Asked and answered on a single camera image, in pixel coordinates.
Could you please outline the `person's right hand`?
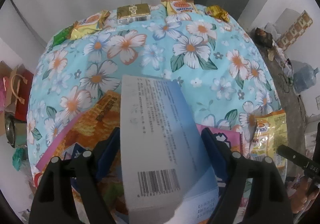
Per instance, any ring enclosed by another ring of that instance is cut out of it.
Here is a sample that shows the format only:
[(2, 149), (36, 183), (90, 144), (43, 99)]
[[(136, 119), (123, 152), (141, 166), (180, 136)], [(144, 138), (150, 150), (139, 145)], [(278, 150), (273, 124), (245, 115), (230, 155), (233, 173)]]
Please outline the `person's right hand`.
[(290, 199), (293, 214), (297, 214), (302, 210), (308, 211), (317, 198), (319, 194), (319, 188), (307, 196), (309, 186), (310, 183), (308, 182), (308, 178), (302, 177), (300, 179), (299, 187), (296, 189), (296, 192)]

